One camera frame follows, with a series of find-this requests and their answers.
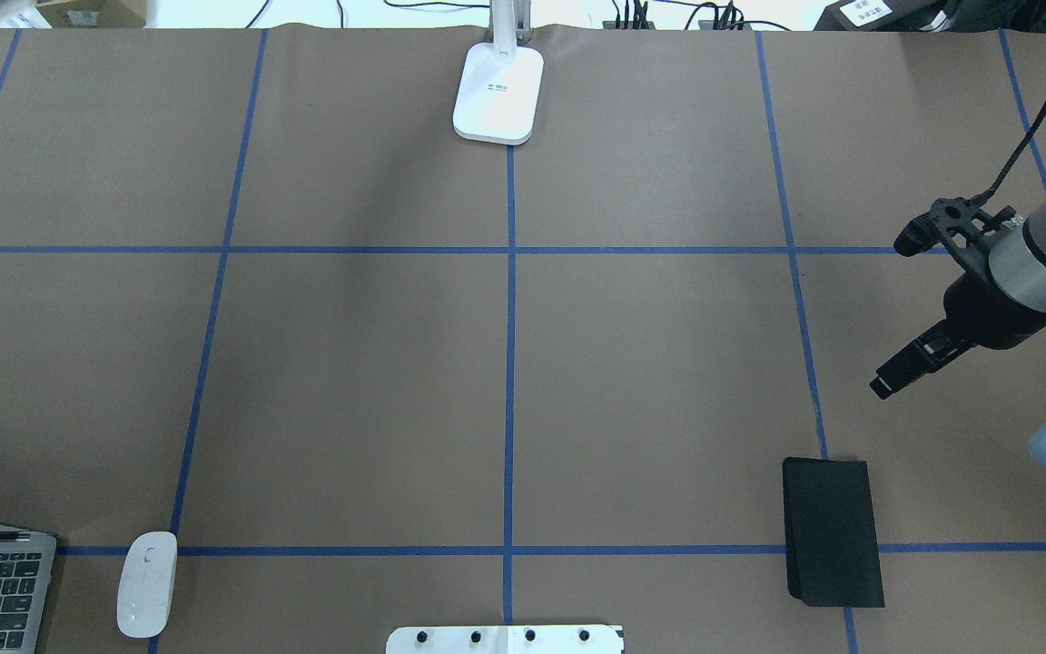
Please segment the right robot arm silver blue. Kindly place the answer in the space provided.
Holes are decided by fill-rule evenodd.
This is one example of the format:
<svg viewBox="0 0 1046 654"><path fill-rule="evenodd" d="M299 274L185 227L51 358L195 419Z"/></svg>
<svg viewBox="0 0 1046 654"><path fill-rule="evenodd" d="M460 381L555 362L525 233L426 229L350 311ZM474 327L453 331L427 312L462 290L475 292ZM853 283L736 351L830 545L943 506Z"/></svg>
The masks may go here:
<svg viewBox="0 0 1046 654"><path fill-rule="evenodd" d="M962 268L947 287L943 318L876 369L887 399L975 347L1008 351L1046 326L1046 202L1030 215L991 215L976 199L939 199L910 220L893 247L912 257L942 245Z"/></svg>

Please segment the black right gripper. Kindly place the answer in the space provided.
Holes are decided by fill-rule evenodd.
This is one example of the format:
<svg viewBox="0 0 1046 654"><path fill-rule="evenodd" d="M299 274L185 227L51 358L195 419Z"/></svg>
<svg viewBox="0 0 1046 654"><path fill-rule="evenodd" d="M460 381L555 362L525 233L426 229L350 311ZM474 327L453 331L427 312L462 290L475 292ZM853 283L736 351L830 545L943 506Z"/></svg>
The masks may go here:
<svg viewBox="0 0 1046 654"><path fill-rule="evenodd" d="M942 322L927 328L876 369L869 389L877 398L888 399L938 373L967 349L1008 351L1046 326L1046 313L1015 302L969 274L947 287L942 303Z"/></svg>

